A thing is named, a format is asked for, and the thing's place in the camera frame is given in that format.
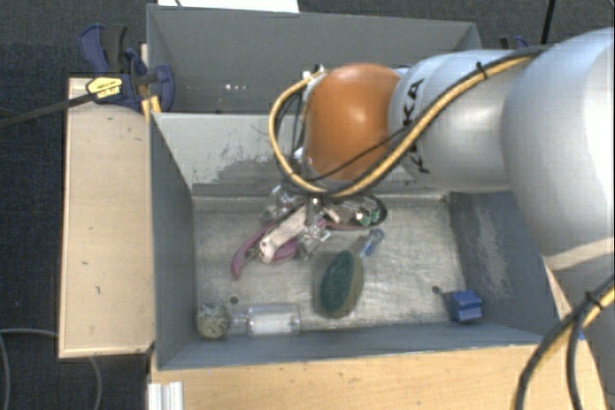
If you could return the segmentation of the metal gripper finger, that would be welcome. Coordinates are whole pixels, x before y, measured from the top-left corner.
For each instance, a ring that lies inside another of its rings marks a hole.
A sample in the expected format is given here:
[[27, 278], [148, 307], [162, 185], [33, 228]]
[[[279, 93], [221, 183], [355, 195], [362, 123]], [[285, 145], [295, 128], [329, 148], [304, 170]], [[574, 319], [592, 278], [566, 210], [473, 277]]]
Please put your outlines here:
[[262, 212], [262, 221], [271, 222], [281, 219], [295, 207], [296, 197], [280, 184], [270, 192]]
[[325, 225], [312, 225], [296, 237], [298, 255], [309, 259], [332, 235]]

